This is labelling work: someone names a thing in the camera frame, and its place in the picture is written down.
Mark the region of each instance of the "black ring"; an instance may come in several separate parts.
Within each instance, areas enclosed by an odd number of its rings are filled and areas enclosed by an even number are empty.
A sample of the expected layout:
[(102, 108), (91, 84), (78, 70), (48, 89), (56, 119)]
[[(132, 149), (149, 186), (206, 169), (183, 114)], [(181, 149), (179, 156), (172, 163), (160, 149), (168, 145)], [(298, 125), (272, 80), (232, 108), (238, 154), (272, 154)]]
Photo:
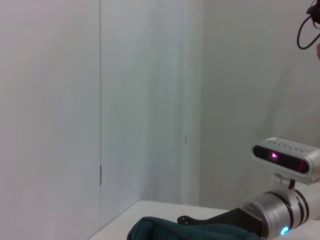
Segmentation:
[(268, 191), (265, 194), (272, 194), (276, 197), (278, 197), (286, 206), (286, 208), (288, 209), (289, 215), (290, 215), (290, 227), (289, 230), (292, 229), (293, 225), (294, 225), (294, 212), (291, 209), (291, 206), (288, 204), (287, 200), (285, 200), (285, 198), (283, 196), (281, 196), (280, 194), (273, 192), (273, 191)]
[(296, 226), (296, 228), (297, 228), (297, 227), (299, 227), (299, 226), (302, 224), (302, 222), (303, 222), (303, 220), (304, 220), (305, 211), (304, 211), (304, 207), (303, 207), (302, 204), (301, 204), (300, 199), (299, 199), (297, 196), (296, 196), (296, 199), (298, 200), (298, 205), (299, 205), (300, 213), (301, 213), (301, 220), (300, 220), (298, 226)]
[(299, 195), (299, 197), (302, 199), (304, 205), (305, 205), (305, 210), (306, 210), (306, 217), (305, 217), (305, 221), (303, 222), (303, 224), (306, 223), (306, 221), (308, 221), (309, 218), (309, 205), (307, 200), (305, 199), (305, 197), (301, 194), (301, 192), (299, 192), (297, 189), (295, 190), (295, 192)]

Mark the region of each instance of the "white table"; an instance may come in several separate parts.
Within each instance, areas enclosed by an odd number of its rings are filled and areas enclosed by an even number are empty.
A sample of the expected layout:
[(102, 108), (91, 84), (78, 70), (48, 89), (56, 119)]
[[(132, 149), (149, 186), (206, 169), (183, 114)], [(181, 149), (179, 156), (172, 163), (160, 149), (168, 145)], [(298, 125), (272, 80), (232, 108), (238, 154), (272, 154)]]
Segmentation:
[[(205, 220), (225, 212), (221, 209), (139, 201), (90, 240), (126, 240), (129, 231), (143, 217), (157, 217), (176, 223), (177, 218), (183, 215)], [(311, 220), (276, 240), (320, 240), (320, 221)]]

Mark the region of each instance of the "teal towel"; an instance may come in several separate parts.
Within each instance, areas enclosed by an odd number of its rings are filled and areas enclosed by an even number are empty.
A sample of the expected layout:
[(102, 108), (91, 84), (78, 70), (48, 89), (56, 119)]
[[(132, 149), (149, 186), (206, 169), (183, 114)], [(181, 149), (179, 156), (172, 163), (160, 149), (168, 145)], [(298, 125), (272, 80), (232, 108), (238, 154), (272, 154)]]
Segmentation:
[(254, 233), (226, 224), (180, 225), (156, 218), (142, 218), (127, 240), (261, 240)]

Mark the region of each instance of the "blue led light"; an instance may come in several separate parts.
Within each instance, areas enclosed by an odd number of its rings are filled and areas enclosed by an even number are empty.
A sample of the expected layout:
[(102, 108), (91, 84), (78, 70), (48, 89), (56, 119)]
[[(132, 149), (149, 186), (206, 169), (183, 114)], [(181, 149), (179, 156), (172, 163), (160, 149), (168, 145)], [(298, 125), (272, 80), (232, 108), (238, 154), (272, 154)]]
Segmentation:
[(289, 228), (286, 226), (282, 229), (281, 235), (285, 235), (289, 231)]

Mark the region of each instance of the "white wall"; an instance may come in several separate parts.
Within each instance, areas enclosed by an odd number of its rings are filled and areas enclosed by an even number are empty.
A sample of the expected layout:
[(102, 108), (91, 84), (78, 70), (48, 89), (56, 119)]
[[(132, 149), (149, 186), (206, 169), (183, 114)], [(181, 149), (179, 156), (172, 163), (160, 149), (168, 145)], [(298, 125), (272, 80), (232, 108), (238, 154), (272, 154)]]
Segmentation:
[(99, 230), (98, 0), (0, 2), (0, 239)]
[(139, 200), (197, 204), (202, 1), (102, 0), (101, 16), (101, 225)]
[[(311, 1), (205, 0), (200, 203), (231, 209), (267, 190), (250, 147), (269, 136), (320, 145), (320, 63), (298, 49)], [(306, 46), (319, 33), (303, 30)]]

